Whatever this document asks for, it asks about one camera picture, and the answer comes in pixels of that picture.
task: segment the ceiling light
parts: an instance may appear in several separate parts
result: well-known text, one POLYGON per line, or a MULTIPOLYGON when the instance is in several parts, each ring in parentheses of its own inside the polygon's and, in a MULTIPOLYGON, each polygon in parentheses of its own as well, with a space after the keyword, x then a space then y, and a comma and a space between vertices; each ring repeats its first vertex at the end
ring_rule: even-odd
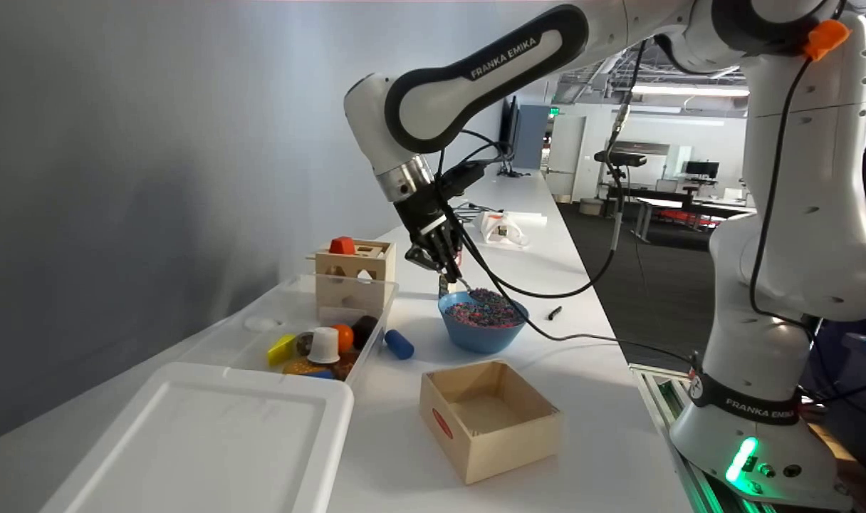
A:
POLYGON ((674 82, 637 82, 631 93, 640 96, 748 96, 744 86, 674 86, 674 82))

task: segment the gray wall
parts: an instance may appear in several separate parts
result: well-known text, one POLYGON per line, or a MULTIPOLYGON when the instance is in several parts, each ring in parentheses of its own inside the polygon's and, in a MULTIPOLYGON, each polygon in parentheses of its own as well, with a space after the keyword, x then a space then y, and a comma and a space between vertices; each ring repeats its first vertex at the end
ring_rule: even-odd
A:
POLYGON ((0 0, 0 434, 393 226, 342 93, 526 13, 0 0))

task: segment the orange object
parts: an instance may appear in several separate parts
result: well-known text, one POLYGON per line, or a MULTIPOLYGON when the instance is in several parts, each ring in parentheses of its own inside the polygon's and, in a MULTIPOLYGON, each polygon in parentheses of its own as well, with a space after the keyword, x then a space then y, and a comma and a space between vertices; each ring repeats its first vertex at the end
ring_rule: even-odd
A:
POLYGON ((326 253, 356 253, 356 241, 350 237, 335 237, 329 240, 326 253))
POLYGON ((353 327, 350 324, 335 324, 335 331, 338 331, 338 354, 356 354, 353 327))
POLYGON ((803 55, 812 63, 825 60, 833 48, 839 48, 845 40, 850 38, 850 30, 839 22, 839 20, 823 20, 820 25, 813 25, 805 35, 805 46, 803 55))

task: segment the floor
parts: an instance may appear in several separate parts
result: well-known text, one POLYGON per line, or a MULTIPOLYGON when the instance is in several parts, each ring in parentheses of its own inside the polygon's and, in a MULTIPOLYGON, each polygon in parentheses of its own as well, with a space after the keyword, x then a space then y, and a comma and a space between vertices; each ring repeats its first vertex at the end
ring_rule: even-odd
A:
MULTIPOLYGON (((608 253, 611 219, 573 206, 561 206, 561 214, 581 263, 594 274, 608 253)), ((702 351, 714 305, 705 234, 651 226, 651 246, 645 246, 630 234, 631 226, 634 211, 625 211, 620 248, 594 290, 630 362, 685 371, 685 362, 645 344, 677 355, 702 351)))

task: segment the green light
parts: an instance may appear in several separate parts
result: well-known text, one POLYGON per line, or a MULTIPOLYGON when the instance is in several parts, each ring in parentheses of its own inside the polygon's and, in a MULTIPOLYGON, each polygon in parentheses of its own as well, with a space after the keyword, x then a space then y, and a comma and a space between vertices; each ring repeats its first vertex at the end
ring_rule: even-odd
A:
POLYGON ((736 486, 741 469, 744 469, 745 458, 754 457, 754 449, 756 449, 756 438, 754 437, 748 437, 748 438, 741 442, 736 457, 729 462, 729 466, 722 472, 729 484, 736 486))

